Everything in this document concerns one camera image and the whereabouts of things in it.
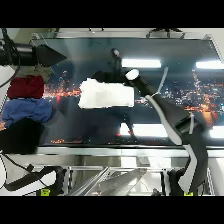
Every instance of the folded white towel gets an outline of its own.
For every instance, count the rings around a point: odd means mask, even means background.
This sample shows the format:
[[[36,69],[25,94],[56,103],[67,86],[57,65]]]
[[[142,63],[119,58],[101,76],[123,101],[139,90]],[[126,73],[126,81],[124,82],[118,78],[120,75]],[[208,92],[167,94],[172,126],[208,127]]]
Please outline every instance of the folded white towel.
[[[134,88],[120,83],[100,83],[95,79],[87,79],[82,82],[80,89],[80,108],[134,106]]]

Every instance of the robotic arm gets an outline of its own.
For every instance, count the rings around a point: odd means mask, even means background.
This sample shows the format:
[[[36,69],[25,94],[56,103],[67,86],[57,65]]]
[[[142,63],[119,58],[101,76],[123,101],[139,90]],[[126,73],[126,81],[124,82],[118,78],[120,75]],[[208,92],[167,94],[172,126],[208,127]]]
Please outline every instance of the robotic arm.
[[[190,159],[185,169],[178,173],[180,178],[177,181],[184,192],[193,192],[205,182],[207,175],[208,153],[201,136],[202,125],[189,112],[156,94],[156,91],[139,75],[137,69],[128,72],[126,78],[151,102],[172,142],[182,145],[187,150]]]

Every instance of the clothing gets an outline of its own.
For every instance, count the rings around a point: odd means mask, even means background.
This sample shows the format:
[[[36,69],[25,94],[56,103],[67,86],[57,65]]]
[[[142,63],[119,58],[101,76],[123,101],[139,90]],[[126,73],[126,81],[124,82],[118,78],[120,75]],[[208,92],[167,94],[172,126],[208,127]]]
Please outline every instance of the clothing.
[[[10,83],[7,96],[16,98],[42,98],[44,94],[44,82],[41,76],[27,76],[26,78],[14,78]]]
[[[44,126],[29,118],[24,118],[0,131],[0,149],[5,154],[35,153]]]
[[[47,83],[52,75],[52,70],[50,67],[43,67],[40,65],[37,66],[21,66],[19,72],[17,73],[17,78],[26,78],[29,75],[32,76],[41,76],[44,80],[44,83]]]
[[[51,113],[52,105],[45,99],[14,99],[6,103],[2,120],[6,122],[5,128],[9,128],[26,117],[40,123],[47,122]]]

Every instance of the dark red garment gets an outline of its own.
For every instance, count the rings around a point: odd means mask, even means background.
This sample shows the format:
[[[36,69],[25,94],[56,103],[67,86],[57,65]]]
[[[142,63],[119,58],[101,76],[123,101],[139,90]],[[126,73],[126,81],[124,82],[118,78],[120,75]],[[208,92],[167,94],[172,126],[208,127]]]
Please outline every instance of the dark red garment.
[[[41,76],[27,76],[26,78],[14,78],[11,81],[7,96],[16,98],[42,98],[44,82]]]

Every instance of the green tag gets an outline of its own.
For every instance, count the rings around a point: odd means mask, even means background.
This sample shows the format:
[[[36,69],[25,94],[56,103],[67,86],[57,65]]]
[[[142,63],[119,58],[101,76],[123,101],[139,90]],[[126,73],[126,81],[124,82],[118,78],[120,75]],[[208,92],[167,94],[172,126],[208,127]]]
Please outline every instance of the green tag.
[[[51,191],[49,189],[41,189],[40,196],[49,196],[50,192]]]
[[[193,192],[191,192],[189,194],[187,194],[187,193],[184,192],[184,196],[194,196],[194,194],[193,194]]]

